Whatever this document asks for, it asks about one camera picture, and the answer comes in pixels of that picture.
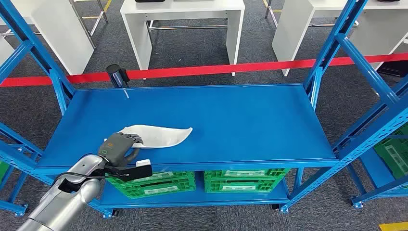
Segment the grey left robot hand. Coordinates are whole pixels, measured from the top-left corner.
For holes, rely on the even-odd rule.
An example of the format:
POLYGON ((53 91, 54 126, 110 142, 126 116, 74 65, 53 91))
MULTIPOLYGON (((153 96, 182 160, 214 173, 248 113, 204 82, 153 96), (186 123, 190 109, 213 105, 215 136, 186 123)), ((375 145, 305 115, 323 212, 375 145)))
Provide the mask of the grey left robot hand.
POLYGON ((139 153, 139 148, 133 148, 136 143, 143 144, 137 134, 114 133, 98 149, 98 156, 104 158, 111 166, 125 167, 139 153))

